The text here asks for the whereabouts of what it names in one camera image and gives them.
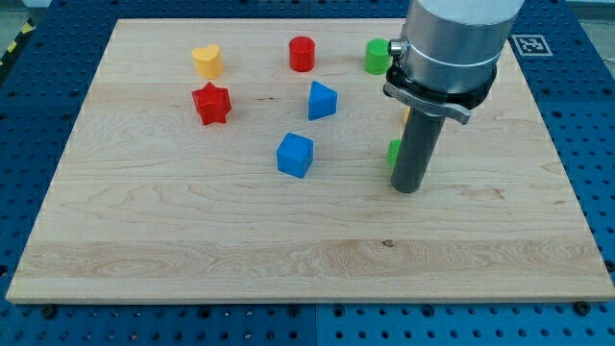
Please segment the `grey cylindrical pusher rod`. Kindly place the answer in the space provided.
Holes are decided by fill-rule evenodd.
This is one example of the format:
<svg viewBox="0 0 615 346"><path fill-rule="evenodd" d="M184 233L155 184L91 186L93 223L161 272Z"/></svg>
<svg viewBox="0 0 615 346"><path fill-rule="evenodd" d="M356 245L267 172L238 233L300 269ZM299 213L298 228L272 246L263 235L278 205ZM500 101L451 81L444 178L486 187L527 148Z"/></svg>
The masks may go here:
<svg viewBox="0 0 615 346"><path fill-rule="evenodd" d="M412 109L406 122L391 184L402 193L417 191L423 181L445 118Z"/></svg>

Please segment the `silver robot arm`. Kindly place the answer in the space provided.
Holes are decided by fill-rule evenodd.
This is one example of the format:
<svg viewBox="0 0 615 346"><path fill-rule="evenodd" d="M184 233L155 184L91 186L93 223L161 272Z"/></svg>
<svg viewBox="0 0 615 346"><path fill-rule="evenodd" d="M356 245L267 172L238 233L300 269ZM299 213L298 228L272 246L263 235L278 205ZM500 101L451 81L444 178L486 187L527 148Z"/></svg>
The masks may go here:
<svg viewBox="0 0 615 346"><path fill-rule="evenodd" d="M465 125L489 93L523 0L412 0L388 43L386 96L409 106L391 184L416 191L443 124Z"/></svg>

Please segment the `black clamp with silver lever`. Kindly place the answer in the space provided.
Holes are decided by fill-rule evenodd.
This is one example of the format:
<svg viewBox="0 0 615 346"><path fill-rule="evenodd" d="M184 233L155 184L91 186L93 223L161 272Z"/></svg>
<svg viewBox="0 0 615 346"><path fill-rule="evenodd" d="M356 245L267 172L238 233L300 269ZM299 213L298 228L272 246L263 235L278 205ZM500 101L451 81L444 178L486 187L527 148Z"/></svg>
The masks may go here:
<svg viewBox="0 0 615 346"><path fill-rule="evenodd" d="M491 70L486 82L469 91L444 92L410 81L405 72L393 64L385 74L383 93L401 103L429 116L448 117L465 125L472 116L472 109L487 97L497 76L497 68Z"/></svg>

